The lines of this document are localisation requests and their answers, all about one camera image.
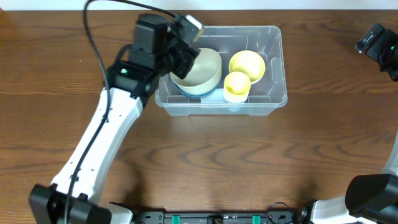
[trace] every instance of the clear plastic bin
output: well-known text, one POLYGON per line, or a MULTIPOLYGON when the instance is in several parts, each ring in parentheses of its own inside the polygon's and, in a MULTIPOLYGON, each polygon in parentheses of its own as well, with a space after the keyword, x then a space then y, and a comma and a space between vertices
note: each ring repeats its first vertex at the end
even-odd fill
POLYGON ((269 115, 287 102, 282 34, 276 26, 208 26, 192 47, 216 50, 223 62, 221 84, 210 96, 202 99, 183 96, 170 75, 160 79, 156 103, 172 116, 190 114, 269 115), (254 84, 245 103, 227 103, 223 98, 223 80, 229 74, 231 57, 242 50, 252 50, 263 57, 266 72, 254 84))

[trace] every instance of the wooden table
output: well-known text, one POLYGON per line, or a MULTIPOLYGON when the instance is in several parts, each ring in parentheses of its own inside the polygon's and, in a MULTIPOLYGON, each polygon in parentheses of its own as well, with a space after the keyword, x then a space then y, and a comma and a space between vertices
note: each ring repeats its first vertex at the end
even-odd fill
MULTIPOLYGON (((109 201, 182 210, 264 210, 345 193, 377 174, 398 129, 398 84, 355 51, 394 11, 190 11, 209 25, 282 30, 289 100, 269 116, 171 117, 151 99, 107 176, 109 201)), ((109 65, 139 12, 90 12, 109 65)), ((102 86, 81 12, 0 16, 0 223, 33 223, 27 203, 79 142, 102 86)))

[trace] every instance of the small yellow bowl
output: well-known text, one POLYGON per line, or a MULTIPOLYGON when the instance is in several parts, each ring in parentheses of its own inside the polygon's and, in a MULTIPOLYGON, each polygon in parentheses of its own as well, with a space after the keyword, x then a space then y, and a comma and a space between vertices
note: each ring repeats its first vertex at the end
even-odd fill
POLYGON ((259 54, 250 50, 243 50, 232 56, 229 61, 229 72, 245 73, 253 85, 264 76, 266 63, 259 54))
POLYGON ((242 72, 233 72, 224 80, 224 99, 230 103, 243 103, 249 96, 251 82, 242 72))

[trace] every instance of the black cable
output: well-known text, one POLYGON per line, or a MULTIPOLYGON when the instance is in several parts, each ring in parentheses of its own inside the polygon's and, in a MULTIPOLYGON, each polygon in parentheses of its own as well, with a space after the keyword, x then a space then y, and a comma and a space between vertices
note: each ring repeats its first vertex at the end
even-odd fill
MULTIPOLYGON (((275 205, 285 205, 288 209, 290 209, 290 207, 288 205, 286 205, 284 202, 275 202, 273 203, 267 210, 266 210, 266 217, 267 219, 272 223, 272 224, 276 224, 274 221, 272 221, 272 218, 268 215, 268 212, 270 209, 273 208, 273 206, 275 205)), ((294 218, 292 217, 292 220, 290 222, 287 222, 286 224, 294 224, 294 218)))
POLYGON ((123 55, 132 48, 132 44, 126 44, 125 46, 123 46, 118 54, 116 55, 116 61, 121 60, 123 58, 123 55))
MULTIPOLYGON (((94 50, 96 58, 99 61, 99 67, 101 69, 101 73, 102 73, 103 78, 104 78, 104 84, 105 84, 105 89, 106 89, 106 98, 107 98, 106 109, 105 109, 105 113, 103 115, 103 118, 102 118, 97 130, 95 131, 93 137, 91 138, 91 140, 89 141, 88 145, 86 146, 86 149, 83 151, 83 154, 81 155, 81 157, 80 157, 80 159, 79 159, 79 161, 78 161, 78 163, 76 165, 76 168, 73 171, 72 178, 70 180, 68 193, 67 193, 67 199, 66 199, 66 202, 65 202, 65 211, 64 211, 64 219, 63 219, 64 224, 68 224, 70 200, 72 198, 73 187, 75 186, 75 182, 76 182, 76 179, 77 179, 77 174, 78 174, 78 172, 80 170, 80 167, 81 167, 85 157, 88 154, 88 151, 90 150, 90 147, 93 145, 95 139, 97 138, 98 134, 101 131, 101 128, 104 126, 105 122, 108 120, 108 115, 109 115, 109 111, 110 111, 110 108, 111 108, 111 93, 110 93, 110 89, 109 89, 109 82, 108 82, 108 78, 107 78, 107 74, 106 74, 105 65, 104 65, 104 62, 103 62, 103 60, 101 58, 100 52, 98 51, 98 49, 97 49, 97 47, 96 47, 96 45, 94 43, 93 36, 92 36, 92 34, 90 32, 90 28, 88 26, 88 21, 87 21, 88 5, 91 2, 93 2, 93 1, 97 1, 97 0, 88 0, 86 2, 86 4, 85 4, 84 10, 83 10, 83 24, 84 24, 84 27, 85 27, 85 31, 86 31, 86 35, 87 35, 88 41, 89 41, 91 47, 94 50)), ((166 10, 163 10, 163 9, 158 9, 158 8, 152 7, 152 6, 146 6, 144 4, 140 4, 140 3, 136 3, 136 2, 132 2, 132 1, 127 1, 127 0, 107 0, 107 1, 121 2, 121 3, 131 4, 131 5, 134 5, 134 6, 144 7, 144 8, 147 8, 147 9, 152 9, 152 10, 155 10, 155 11, 158 11, 158 12, 162 12, 164 14, 167 14, 167 15, 171 16, 171 17, 175 17, 174 14, 172 14, 169 11, 166 11, 166 10)), ((123 55, 121 55, 121 56, 119 56, 119 55, 121 54, 121 52, 124 53, 127 50, 128 47, 131 47, 131 45, 124 46, 119 51, 117 57, 123 56, 123 55)))

